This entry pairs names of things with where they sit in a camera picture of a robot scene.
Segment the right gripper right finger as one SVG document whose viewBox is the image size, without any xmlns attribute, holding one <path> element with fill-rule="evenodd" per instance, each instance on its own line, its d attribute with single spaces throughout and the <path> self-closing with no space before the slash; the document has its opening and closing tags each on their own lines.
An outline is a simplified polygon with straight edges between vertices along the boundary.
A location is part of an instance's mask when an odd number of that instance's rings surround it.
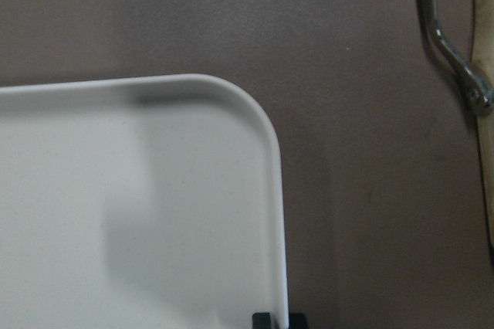
<svg viewBox="0 0 494 329">
<path fill-rule="evenodd" d="M 290 313 L 289 329 L 308 329 L 306 316 L 302 313 Z"/>
</svg>

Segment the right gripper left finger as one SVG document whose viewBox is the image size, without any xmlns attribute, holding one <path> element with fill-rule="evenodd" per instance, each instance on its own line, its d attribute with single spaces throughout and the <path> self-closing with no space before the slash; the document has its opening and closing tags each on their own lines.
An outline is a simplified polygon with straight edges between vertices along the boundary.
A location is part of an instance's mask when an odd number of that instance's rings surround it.
<svg viewBox="0 0 494 329">
<path fill-rule="evenodd" d="M 252 315 L 252 329 L 273 329 L 274 318 L 270 312 L 256 312 Z"/>
</svg>

